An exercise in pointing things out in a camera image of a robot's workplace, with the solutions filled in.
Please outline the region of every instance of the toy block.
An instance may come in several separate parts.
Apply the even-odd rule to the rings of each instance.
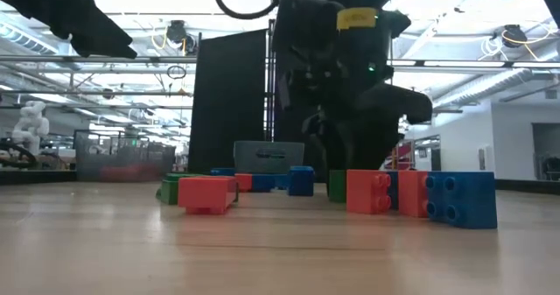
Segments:
[[[253,193],[269,193],[276,187],[276,179],[274,175],[253,175]]]
[[[167,205],[177,205],[179,198],[179,183],[164,180],[161,184],[159,200]]]
[[[225,214],[237,196],[233,177],[194,177],[178,181],[178,205],[189,214]]]
[[[246,193],[251,191],[253,187],[253,175],[246,173],[236,173],[235,179],[237,179],[237,185],[239,186],[239,191]]]
[[[382,214],[391,208],[387,191],[391,178],[385,172],[346,172],[346,210],[357,214]]]
[[[399,209],[399,172],[387,172],[391,177],[391,186],[388,187],[387,195],[391,198],[391,209]]]
[[[276,175],[276,188],[280,190],[288,190],[290,187],[290,176],[289,175]]]
[[[398,173],[400,214],[428,218],[427,178],[428,172],[400,171]]]
[[[315,172],[312,167],[294,166],[290,169],[289,196],[313,196]]]
[[[212,176],[228,176],[228,177],[235,177],[235,169],[234,168],[214,168],[210,171]]]
[[[457,228],[498,228],[492,172],[431,172],[428,216]]]
[[[333,203],[347,202],[347,171],[329,172],[329,201]]]

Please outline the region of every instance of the table surface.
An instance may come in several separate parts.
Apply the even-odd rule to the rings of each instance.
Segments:
[[[499,230],[347,214],[285,192],[225,216],[160,205],[157,184],[0,187],[2,294],[554,294],[560,197],[498,193]]]

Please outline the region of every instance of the red object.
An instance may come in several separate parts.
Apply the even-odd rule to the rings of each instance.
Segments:
[[[358,214],[383,214],[391,208],[385,172],[349,170],[346,173],[346,210]]]
[[[253,188],[253,175],[245,173],[236,173],[235,178],[237,179],[237,185],[239,186],[239,192],[249,192]]]
[[[178,205],[188,214],[225,214],[235,201],[234,177],[181,178],[178,181]]]
[[[427,172],[399,172],[399,213],[407,216],[428,217]]]

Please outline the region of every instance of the ceiling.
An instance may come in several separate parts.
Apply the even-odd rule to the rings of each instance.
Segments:
[[[193,35],[202,33],[203,38],[215,38],[228,34],[247,32],[268,27],[269,18],[241,21],[222,14],[214,0],[95,0],[97,6],[121,26],[134,39],[133,47],[143,56],[176,56],[178,49],[164,46],[165,27],[172,20],[184,20],[187,30]],[[239,12],[256,11],[264,8],[270,0],[224,0],[230,8]],[[529,38],[531,51],[537,51],[550,43],[557,42],[558,27],[551,18],[543,0],[391,0],[385,10],[399,10],[412,20],[411,27],[392,46],[394,59],[407,60],[534,60],[525,46],[516,49],[501,47],[490,40],[495,32],[501,33],[504,25],[520,25]],[[68,54],[67,44],[56,39],[48,27],[36,20],[21,17],[9,5],[0,3],[0,23],[9,22],[34,36],[41,44],[49,46],[58,54]],[[3,54],[36,55],[22,46],[0,39]],[[41,73],[54,66],[45,64],[21,65],[28,70]],[[145,68],[142,65],[87,64],[84,69]],[[154,74],[76,74],[74,84],[83,82],[80,90],[112,88],[123,91],[161,91],[162,84],[183,88],[192,92],[195,65],[185,66],[187,75],[174,81],[162,74],[158,80]],[[457,85],[479,76],[476,72],[430,71],[429,73],[397,72],[392,80],[397,86],[414,88],[434,98],[444,95]],[[43,74],[60,84],[70,81],[70,74]],[[531,81],[507,93],[528,91],[545,86],[546,81]],[[188,97],[124,96],[113,100],[88,97],[88,103],[126,105],[145,103],[159,106],[192,106]],[[164,116],[172,116],[166,110]],[[171,111],[175,117],[188,122],[190,110]],[[124,114],[131,114],[125,109]]]

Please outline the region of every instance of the gray bin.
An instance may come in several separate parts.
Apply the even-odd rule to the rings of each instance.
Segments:
[[[234,145],[237,173],[287,174],[304,163],[305,144],[238,141]]]

